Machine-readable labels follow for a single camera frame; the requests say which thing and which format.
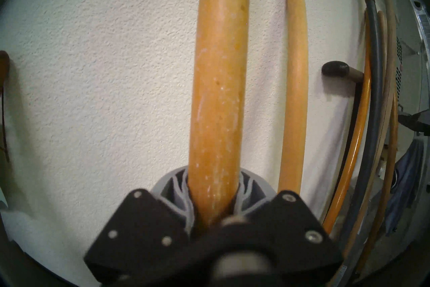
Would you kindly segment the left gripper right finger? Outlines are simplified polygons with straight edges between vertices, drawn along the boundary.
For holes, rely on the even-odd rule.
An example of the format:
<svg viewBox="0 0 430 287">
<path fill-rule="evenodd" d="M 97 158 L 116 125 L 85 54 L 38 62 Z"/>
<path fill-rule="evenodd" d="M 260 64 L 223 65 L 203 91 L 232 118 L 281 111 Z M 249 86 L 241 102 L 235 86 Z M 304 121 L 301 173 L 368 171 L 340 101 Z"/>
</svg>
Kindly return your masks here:
<svg viewBox="0 0 430 287">
<path fill-rule="evenodd" d="M 246 169 L 240 171 L 233 212 L 262 228 L 282 275 L 334 275 L 343 262 L 339 247 L 297 193 L 277 194 Z"/>
</svg>

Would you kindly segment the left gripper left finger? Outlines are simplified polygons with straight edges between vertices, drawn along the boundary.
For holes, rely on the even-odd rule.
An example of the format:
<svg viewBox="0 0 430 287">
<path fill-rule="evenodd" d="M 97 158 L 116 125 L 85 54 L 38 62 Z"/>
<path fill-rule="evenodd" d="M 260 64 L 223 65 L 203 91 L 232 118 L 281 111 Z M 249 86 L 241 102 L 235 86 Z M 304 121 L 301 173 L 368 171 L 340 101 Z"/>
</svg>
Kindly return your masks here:
<svg viewBox="0 0 430 287">
<path fill-rule="evenodd" d="M 150 191 L 126 195 L 84 256 L 99 283 L 134 275 L 188 242 L 195 214 L 187 169 L 170 171 Z"/>
</svg>

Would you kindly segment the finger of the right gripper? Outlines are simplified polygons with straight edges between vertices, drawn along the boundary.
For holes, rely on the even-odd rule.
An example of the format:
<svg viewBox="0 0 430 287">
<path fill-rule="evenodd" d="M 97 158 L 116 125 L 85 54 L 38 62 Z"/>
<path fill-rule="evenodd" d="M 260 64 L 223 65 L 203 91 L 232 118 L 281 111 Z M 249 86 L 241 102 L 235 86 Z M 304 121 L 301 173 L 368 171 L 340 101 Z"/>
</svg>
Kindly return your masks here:
<svg viewBox="0 0 430 287">
<path fill-rule="evenodd" d="M 429 137 L 429 111 L 422 111 L 415 114 L 401 112 L 399 114 L 399 123 L 410 130 L 422 133 Z"/>
</svg>

